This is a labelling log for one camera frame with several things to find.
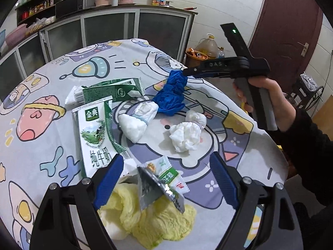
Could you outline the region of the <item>person's right forearm black sleeve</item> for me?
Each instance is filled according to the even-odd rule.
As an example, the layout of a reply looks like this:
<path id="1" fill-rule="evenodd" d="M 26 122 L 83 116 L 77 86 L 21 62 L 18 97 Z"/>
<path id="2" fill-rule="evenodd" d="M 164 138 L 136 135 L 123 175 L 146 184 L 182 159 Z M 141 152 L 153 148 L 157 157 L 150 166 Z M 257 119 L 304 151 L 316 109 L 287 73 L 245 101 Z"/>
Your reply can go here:
<path id="1" fill-rule="evenodd" d="M 270 131 L 272 139 L 295 167 L 305 189 L 316 196 L 332 216 L 332 141 L 304 110 L 297 110 L 287 131 Z"/>

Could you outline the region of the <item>person's right hand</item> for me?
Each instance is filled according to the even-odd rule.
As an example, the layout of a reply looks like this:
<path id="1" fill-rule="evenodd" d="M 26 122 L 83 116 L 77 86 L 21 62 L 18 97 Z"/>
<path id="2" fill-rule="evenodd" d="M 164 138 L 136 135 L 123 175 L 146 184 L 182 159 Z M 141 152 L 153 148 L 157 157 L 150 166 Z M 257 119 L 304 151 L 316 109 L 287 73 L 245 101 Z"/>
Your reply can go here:
<path id="1" fill-rule="evenodd" d="M 251 85 L 264 88 L 269 92 L 276 125 L 280 131 L 286 132 L 295 121 L 296 110 L 285 98 L 279 84 L 275 80 L 262 76 L 249 78 L 248 81 Z"/>

